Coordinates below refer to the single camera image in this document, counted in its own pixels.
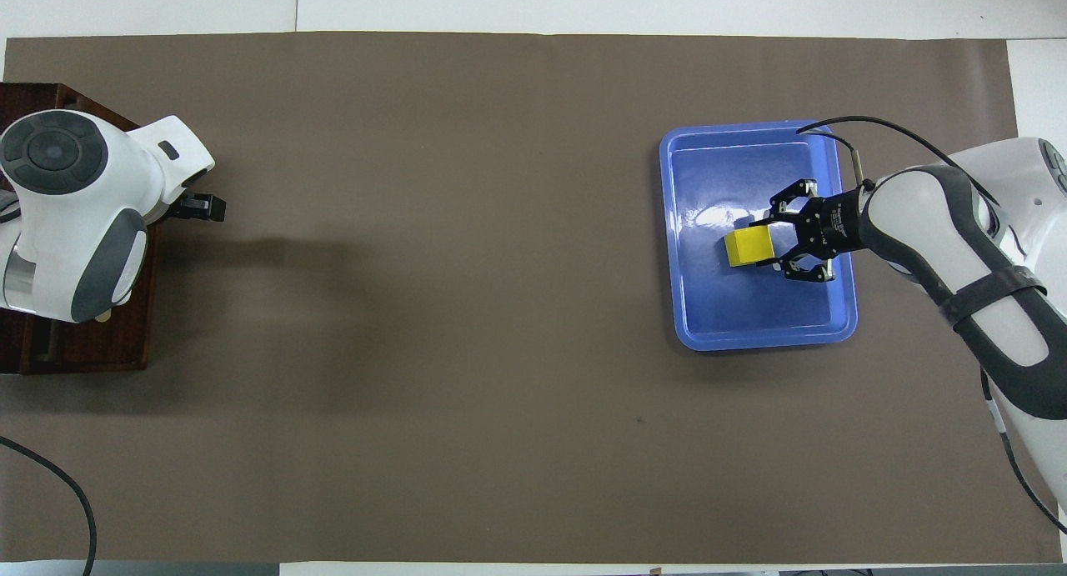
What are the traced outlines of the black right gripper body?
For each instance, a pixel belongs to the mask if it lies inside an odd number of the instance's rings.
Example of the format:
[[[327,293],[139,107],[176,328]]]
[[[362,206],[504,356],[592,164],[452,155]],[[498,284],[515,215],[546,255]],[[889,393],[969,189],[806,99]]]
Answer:
[[[859,231],[860,189],[830,197],[812,197],[801,208],[798,242],[813,257],[838,257],[839,254],[866,249]]]

